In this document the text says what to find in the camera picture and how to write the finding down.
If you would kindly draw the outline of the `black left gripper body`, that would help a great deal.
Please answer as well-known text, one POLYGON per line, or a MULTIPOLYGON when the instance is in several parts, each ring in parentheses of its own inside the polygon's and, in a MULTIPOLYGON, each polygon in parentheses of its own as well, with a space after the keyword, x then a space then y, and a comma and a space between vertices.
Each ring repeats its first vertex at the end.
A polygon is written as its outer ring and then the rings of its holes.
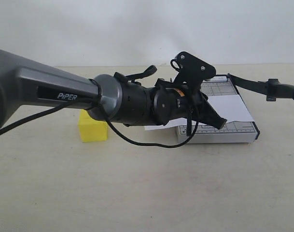
POLYGON ((187 83, 158 79, 153 89, 153 117, 155 125, 184 118, 186 123, 202 122, 209 112, 208 97, 200 89, 192 92, 187 83))

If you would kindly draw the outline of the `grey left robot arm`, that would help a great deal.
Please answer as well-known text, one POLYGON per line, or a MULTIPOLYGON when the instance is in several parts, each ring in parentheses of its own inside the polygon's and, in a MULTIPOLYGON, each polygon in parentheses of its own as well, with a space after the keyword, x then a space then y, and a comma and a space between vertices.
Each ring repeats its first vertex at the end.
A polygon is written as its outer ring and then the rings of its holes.
POLYGON ((158 79, 153 87, 142 73, 81 77, 0 49, 0 129, 23 105, 86 110, 92 119, 131 126, 164 126, 173 119, 210 124, 216 117, 200 90, 204 77, 194 71, 198 61, 181 63, 173 82, 158 79))

